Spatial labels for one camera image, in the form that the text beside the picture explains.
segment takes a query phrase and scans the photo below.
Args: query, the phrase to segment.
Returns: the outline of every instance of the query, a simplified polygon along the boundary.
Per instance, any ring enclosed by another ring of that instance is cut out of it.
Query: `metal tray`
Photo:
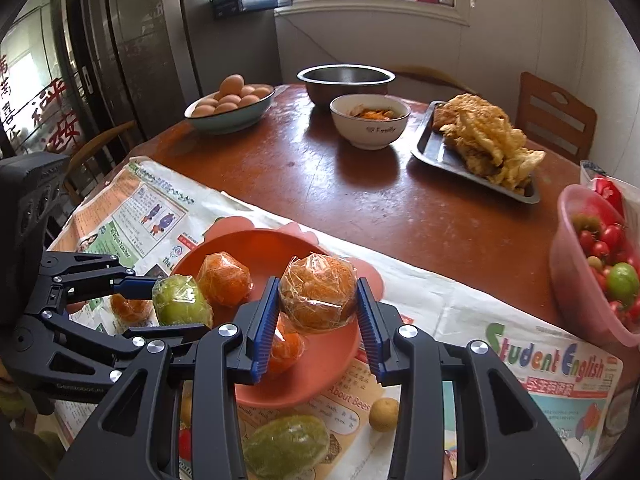
[[[450,150],[444,145],[442,134],[440,132],[434,132],[431,129],[433,112],[436,106],[440,104],[444,104],[444,101],[432,102],[424,116],[422,121],[425,125],[424,131],[418,139],[417,144],[411,150],[415,158],[418,158],[418,160],[430,166],[441,168],[442,170],[449,171],[449,173],[455,173],[469,180],[473,180],[482,186],[490,187],[498,193],[510,196],[519,202],[524,202],[525,204],[537,204],[540,202],[540,194],[538,193],[533,175],[531,176],[531,183],[524,190],[524,195],[519,195],[502,186],[491,184],[488,180],[471,173],[466,168],[462,158],[454,150]]]

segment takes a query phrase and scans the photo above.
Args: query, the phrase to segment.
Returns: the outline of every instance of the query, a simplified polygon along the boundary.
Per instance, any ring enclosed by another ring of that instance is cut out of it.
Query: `window sill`
[[[275,9],[274,12],[276,16],[286,16],[288,14],[332,10],[366,10],[367,12],[374,10],[435,18],[467,27],[469,25],[467,16],[460,13],[458,6],[449,7],[440,4],[412,2],[411,0],[302,0],[290,7]]]

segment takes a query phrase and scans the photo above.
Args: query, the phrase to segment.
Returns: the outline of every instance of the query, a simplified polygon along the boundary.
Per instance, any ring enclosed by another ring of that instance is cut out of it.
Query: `silver screw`
[[[418,335],[418,329],[413,325],[402,325],[398,329],[398,333],[407,339],[411,339],[412,337],[416,337]]]
[[[146,350],[150,354],[157,354],[164,350],[164,341],[160,341],[159,339],[154,339],[151,343],[146,346]]]
[[[484,341],[476,340],[471,342],[471,351],[476,354],[486,354],[489,351],[489,346]]]
[[[231,337],[238,333],[238,327],[232,323],[227,323],[225,325],[220,326],[218,329],[218,333],[222,337]]]

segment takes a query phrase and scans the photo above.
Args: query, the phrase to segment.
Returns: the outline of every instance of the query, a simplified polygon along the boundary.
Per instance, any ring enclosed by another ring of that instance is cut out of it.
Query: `wooden chair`
[[[84,146],[82,146],[82,148],[80,148],[80,150],[78,150],[78,152],[73,157],[71,157],[68,168],[66,168],[64,186],[66,191],[69,193],[71,202],[75,206],[80,205],[80,203],[82,202],[82,197],[78,194],[78,191],[76,190],[76,188],[74,188],[73,184],[69,180],[69,175],[86,164],[92,156],[98,153],[116,137],[122,136],[122,140],[126,146],[126,149],[128,152],[130,152],[135,146],[135,143],[132,141],[130,135],[128,134],[128,131],[135,128],[136,125],[136,121],[129,121],[127,123],[115,126],[114,128],[110,128],[109,130],[106,130],[101,134],[96,135],[93,139],[89,140]]]
[[[516,127],[572,162],[588,158],[598,115],[563,88],[529,72],[520,76]]]
[[[397,76],[413,79],[414,81],[430,83],[437,86],[447,86],[449,88],[460,90],[461,92],[464,92],[466,94],[479,95],[478,92],[476,92],[472,88],[469,88],[463,82],[458,81],[446,72],[437,70],[435,68],[430,68],[428,66],[397,65],[390,66],[387,68],[387,70],[390,70]]]

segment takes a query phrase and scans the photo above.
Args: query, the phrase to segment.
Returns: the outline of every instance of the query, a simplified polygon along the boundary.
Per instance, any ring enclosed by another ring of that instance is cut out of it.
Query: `brown egg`
[[[223,105],[224,103],[233,103],[235,105],[240,104],[240,96],[236,94],[225,95],[220,99],[220,101],[218,101],[218,104]]]
[[[220,95],[225,96],[229,94],[238,95],[244,86],[244,78],[241,75],[234,74],[227,77],[222,83],[220,83]]]
[[[191,112],[191,117],[207,117],[215,114],[216,110],[217,108],[209,105],[196,106],[196,109]]]
[[[254,90],[254,95],[257,95],[259,99],[264,99],[270,93],[271,93],[271,90],[269,90],[268,88],[265,88],[264,86],[261,86],[260,88],[256,88]]]
[[[223,114],[224,112],[230,112],[231,110],[238,110],[238,105],[235,103],[222,103],[221,105],[218,105],[218,108],[216,108],[215,114]]]
[[[196,104],[196,108],[198,108],[199,106],[213,106],[215,108],[216,106],[218,106],[218,101],[216,101],[213,97],[203,97],[202,99],[200,99],[200,101],[198,101],[198,104]]]
[[[244,85],[242,87],[242,90],[240,91],[239,95],[240,95],[240,97],[244,97],[244,96],[247,96],[249,94],[254,93],[254,90],[255,90],[254,87],[249,86],[249,85]]]
[[[238,103],[238,108],[244,108],[248,105],[256,104],[260,98],[257,95],[245,95]]]

